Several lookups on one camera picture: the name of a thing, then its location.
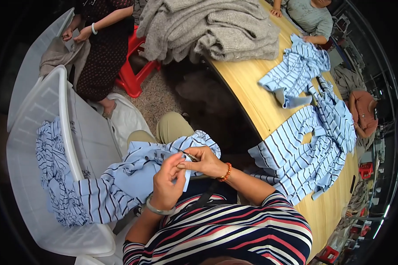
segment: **bracelet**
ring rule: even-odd
[[[94,29],[94,22],[92,23],[92,32],[94,35],[97,35],[97,31]]]
[[[218,180],[219,182],[224,182],[224,181],[226,181],[226,180],[228,179],[228,176],[229,176],[230,173],[231,173],[231,164],[230,164],[230,163],[226,163],[226,164],[228,165],[227,174],[226,174],[225,176],[221,176],[221,177],[217,178],[217,180]]]
[[[158,210],[158,209],[156,209],[155,207],[153,207],[152,205],[150,205],[150,199],[152,199],[152,198],[149,198],[149,199],[146,200],[146,206],[148,207],[148,209],[149,209],[150,211],[152,211],[152,212],[154,212],[154,213],[156,213],[156,214],[158,214],[158,215],[172,215],[172,214],[175,212],[175,206],[174,206],[171,210],[169,210],[169,211],[164,211],[164,210]]]

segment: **dark polka dot dress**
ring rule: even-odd
[[[132,6],[133,2],[134,0],[76,0],[74,13],[81,14],[87,27],[117,9]],[[127,19],[123,19],[99,30],[97,35],[90,35],[90,53],[76,88],[80,97],[100,101],[111,92],[118,72],[127,59],[128,36],[132,32],[129,25]]]

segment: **orange shirt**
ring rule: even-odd
[[[355,108],[349,108],[352,118],[369,137],[376,130],[378,124],[378,120],[374,119],[374,113],[368,111],[368,106],[374,98],[367,91],[353,91],[350,97],[352,96],[355,97]]]

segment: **orange beaded bracelet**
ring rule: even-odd
[[[228,165],[227,174],[226,174],[225,176],[221,176],[221,177],[217,178],[217,180],[218,180],[219,182],[224,182],[224,181],[226,181],[226,180],[228,179],[228,176],[229,176],[230,173],[231,173],[231,164],[230,164],[230,163],[226,163],[226,164]]]

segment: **khaki pants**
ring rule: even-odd
[[[167,144],[180,138],[181,136],[191,136],[194,131],[190,124],[176,112],[168,112],[159,120],[156,125],[156,137],[144,130],[133,131],[127,139],[127,147],[131,141],[139,142],[158,142]]]

